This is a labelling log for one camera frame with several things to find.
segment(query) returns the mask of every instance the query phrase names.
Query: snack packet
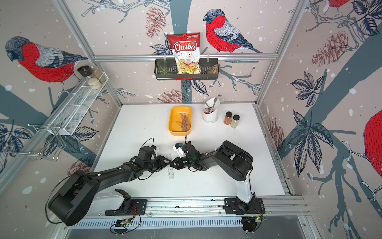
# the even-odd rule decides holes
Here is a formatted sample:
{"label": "snack packet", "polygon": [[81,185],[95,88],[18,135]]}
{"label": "snack packet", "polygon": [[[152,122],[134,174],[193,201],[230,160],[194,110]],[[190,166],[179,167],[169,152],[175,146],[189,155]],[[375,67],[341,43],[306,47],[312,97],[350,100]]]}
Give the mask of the snack packet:
{"label": "snack packet", "polygon": [[178,74],[200,74],[200,33],[167,35]]}

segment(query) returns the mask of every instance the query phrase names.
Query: fork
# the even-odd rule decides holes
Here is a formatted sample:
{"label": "fork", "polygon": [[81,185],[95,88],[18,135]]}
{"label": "fork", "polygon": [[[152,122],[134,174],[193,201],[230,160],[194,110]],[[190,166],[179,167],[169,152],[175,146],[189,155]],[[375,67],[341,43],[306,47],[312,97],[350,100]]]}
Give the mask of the fork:
{"label": "fork", "polygon": [[212,111],[213,111],[213,109],[214,109],[214,106],[215,106],[215,103],[216,103],[216,101],[221,97],[222,95],[220,95],[220,94],[218,94],[216,97],[215,97],[215,99],[214,99],[214,104],[212,105],[212,108],[211,108],[211,110],[210,110],[210,113],[212,113]]}

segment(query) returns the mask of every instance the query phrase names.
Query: pine cone illustration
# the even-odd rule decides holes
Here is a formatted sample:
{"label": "pine cone illustration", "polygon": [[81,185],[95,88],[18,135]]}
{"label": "pine cone illustration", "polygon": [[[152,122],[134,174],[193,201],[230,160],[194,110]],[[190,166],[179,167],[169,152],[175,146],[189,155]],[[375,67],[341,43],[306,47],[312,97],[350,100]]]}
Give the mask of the pine cone illustration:
{"label": "pine cone illustration", "polygon": [[161,30],[166,25],[165,14],[157,7],[150,7],[146,12],[146,35],[153,38],[154,35],[159,36]]}
{"label": "pine cone illustration", "polygon": [[348,48],[348,34],[344,31],[339,31],[337,34],[328,38],[322,48],[318,48],[316,55],[312,58],[312,65],[317,64],[323,66],[330,62],[336,62],[343,52]]}
{"label": "pine cone illustration", "polygon": [[278,147],[282,148],[284,144],[284,140],[285,140],[283,128],[276,122],[276,119],[273,119],[273,120],[269,119],[269,122],[267,122],[267,125],[276,148]]}
{"label": "pine cone illustration", "polygon": [[167,93],[162,92],[162,94],[160,95],[160,98],[157,98],[157,100],[162,103],[175,103],[175,102],[178,103],[178,102],[183,102],[183,100],[187,101],[184,94],[175,89],[172,89],[171,91],[168,91]]}

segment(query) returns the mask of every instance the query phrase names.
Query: metal ruler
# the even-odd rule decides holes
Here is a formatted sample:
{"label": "metal ruler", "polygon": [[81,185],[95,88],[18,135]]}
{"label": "metal ruler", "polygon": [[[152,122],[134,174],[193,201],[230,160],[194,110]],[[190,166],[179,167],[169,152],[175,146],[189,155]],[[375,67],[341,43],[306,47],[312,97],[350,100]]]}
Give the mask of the metal ruler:
{"label": "metal ruler", "polygon": [[[168,160],[172,161],[170,153],[166,154],[166,158]],[[170,165],[169,165],[168,166],[168,179],[173,179],[173,178],[174,178],[174,169],[172,167],[170,167]]]}

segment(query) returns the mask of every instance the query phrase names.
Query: jar lid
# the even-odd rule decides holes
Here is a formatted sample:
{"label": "jar lid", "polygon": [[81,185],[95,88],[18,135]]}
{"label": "jar lid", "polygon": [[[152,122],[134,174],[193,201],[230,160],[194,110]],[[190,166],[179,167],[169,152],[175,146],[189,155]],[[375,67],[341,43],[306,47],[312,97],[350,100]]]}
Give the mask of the jar lid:
{"label": "jar lid", "polygon": [[77,71],[78,71],[83,77],[92,75],[92,69],[90,69],[90,67],[89,67],[88,65],[84,65],[84,66],[78,68]]}

